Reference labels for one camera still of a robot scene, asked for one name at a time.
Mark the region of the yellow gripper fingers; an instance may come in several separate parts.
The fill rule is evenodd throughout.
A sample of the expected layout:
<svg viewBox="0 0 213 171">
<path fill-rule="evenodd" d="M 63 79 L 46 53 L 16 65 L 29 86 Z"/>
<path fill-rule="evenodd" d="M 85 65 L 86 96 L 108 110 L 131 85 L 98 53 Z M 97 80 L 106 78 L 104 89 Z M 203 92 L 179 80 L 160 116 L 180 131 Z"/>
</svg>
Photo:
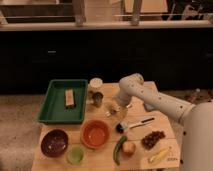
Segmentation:
<svg viewBox="0 0 213 171">
<path fill-rule="evenodd" d="M 127 107 L 122 107 L 119 105 L 114 105 L 113 106 L 113 112 L 115 115 L 119 116 L 120 118 L 124 118 L 127 115 L 128 108 Z"/>
</svg>

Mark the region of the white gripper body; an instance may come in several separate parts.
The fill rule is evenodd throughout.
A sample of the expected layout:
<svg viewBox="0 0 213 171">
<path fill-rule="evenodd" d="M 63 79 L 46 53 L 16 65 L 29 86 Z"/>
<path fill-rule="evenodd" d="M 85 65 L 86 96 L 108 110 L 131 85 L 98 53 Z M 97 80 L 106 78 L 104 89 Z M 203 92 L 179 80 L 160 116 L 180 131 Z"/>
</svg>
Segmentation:
<svg viewBox="0 0 213 171">
<path fill-rule="evenodd" d="M 126 107 L 130 104 L 132 97 L 123 90 L 120 90 L 117 93 L 115 100 L 119 106 Z"/>
</svg>

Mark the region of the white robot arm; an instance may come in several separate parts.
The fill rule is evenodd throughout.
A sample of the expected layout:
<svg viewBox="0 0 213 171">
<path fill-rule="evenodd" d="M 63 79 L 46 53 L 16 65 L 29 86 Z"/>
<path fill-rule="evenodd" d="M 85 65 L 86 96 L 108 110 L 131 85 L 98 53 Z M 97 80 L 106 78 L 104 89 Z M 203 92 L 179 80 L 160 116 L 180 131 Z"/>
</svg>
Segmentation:
<svg viewBox="0 0 213 171">
<path fill-rule="evenodd" d="M 213 102 L 193 104 L 152 90 L 139 73 L 121 78 L 118 86 L 119 106 L 136 97 L 183 127 L 180 171 L 213 171 Z"/>
</svg>

